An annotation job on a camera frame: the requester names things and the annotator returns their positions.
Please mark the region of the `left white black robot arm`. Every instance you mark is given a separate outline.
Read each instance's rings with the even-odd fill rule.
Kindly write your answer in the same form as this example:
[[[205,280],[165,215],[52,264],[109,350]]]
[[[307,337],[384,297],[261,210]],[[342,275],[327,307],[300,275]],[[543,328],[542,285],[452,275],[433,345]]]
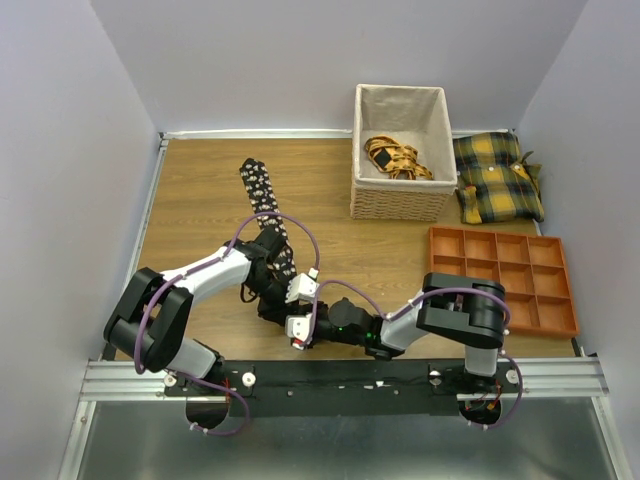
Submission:
[[[214,349],[187,338],[192,307],[228,288],[251,293],[244,303],[258,300],[258,316],[281,327],[298,302],[285,302],[291,273],[276,267],[286,249],[280,228],[266,227],[253,241],[227,242],[213,255],[174,272],[138,270],[129,280],[103,331],[104,340],[136,357],[142,366],[187,374],[188,384],[201,395],[214,393],[224,381],[224,359]]]

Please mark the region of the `black floral tie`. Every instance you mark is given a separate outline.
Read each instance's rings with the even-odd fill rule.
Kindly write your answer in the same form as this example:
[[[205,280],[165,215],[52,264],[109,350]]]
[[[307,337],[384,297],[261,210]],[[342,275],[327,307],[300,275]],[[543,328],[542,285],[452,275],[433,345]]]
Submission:
[[[247,158],[239,168],[239,173],[254,214],[279,212],[269,173],[262,161]],[[288,283],[295,277],[297,271],[284,221],[278,216],[261,216],[256,219],[256,222],[261,230],[271,227],[283,236],[285,246],[274,260],[273,268],[277,278]]]

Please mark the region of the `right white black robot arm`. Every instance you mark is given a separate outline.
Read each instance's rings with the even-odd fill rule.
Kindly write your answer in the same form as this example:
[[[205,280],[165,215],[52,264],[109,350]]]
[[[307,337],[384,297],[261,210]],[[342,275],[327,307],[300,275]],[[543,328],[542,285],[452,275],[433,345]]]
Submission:
[[[506,289],[496,282],[429,273],[407,304],[393,313],[373,315],[344,298],[323,311],[314,299],[297,342],[316,340],[361,346],[365,354],[389,361],[420,338],[434,334],[464,346],[461,367],[442,383],[458,393],[493,391],[497,360],[511,319]]]

